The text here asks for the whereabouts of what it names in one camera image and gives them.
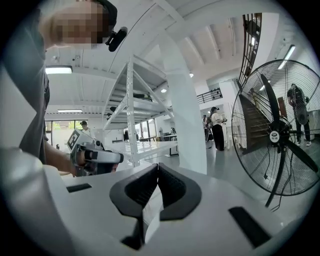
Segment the fan label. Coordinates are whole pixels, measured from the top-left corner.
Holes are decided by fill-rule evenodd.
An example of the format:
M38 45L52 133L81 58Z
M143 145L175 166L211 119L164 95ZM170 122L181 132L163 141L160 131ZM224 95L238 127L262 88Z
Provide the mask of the fan label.
M271 142L277 143L279 141L279 139L280 139L280 135L277 131L274 130L270 133Z

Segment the woman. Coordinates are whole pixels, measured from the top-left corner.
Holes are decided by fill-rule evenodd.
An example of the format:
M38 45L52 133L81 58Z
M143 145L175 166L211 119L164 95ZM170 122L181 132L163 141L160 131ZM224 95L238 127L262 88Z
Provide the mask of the woman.
M202 125L203 125L203 129L204 129L204 138L205 138L205 142L207 142L207 138L208 138L208 125L207 125L207 116L204 114L203 118L202 118Z
M222 130L223 119L220 119L217 113L218 108L215 106L210 111L210 121L212 123L212 135L214 139L215 148L219 151L223 151L225 147L224 132Z

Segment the fan guard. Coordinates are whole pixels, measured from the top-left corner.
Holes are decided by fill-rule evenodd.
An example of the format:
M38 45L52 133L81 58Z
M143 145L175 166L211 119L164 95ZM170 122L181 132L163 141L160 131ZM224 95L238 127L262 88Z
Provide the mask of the fan guard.
M288 60L282 69L278 69L282 61L261 65L244 82L233 106L232 138L241 165L259 187L273 195L293 196L314 186L319 181L320 171L312 170L288 146L284 145L282 152L282 147L271 143L270 133L278 129L282 133L281 140L287 140L288 144L297 143L294 110L287 98L291 85L296 84L309 97L306 109L311 145L306 146L302 135L300 148L314 161L313 164L320 166L320 78L308 66L293 60ZM278 98L281 97L283 101L279 104ZM279 173L281 155L284 162Z

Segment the white shirt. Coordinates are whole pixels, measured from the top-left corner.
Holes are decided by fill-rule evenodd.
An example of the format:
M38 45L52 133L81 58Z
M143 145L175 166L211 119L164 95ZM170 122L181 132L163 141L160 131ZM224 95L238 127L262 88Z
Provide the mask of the white shirt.
M88 128L87 130L84 130L84 129L83 129L82 131L83 131L86 135L88 135L89 137L91 137L92 139L95 139L95 138L96 138L94 132L91 131L90 128Z
M215 126L215 125L221 125L222 126L221 119L220 119L220 116L219 116L218 113L213 113L212 114L211 122L212 122L212 126Z

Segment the fan blade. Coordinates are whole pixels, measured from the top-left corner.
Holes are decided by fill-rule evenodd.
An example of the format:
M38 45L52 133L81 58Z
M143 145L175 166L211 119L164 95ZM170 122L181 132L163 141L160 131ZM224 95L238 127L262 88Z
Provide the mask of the fan blade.
M313 170L315 173L319 170L319 167L317 166L315 161L313 161L312 158L308 156L308 154L304 152L299 146L294 144L291 140L285 141L285 144L311 170Z
M279 115L278 101L277 101L275 92L272 89L270 83L268 82L268 79L263 74L261 75L261 79L264 84L266 94L268 95L273 120L276 124L278 124L280 121L280 115Z
M259 139L256 143L254 143L252 146L250 146L249 148L243 150L242 154L246 155L246 154L252 153L254 151L257 151L259 149L262 149L264 147L267 147L268 142L269 142L269 136L263 137L263 138Z

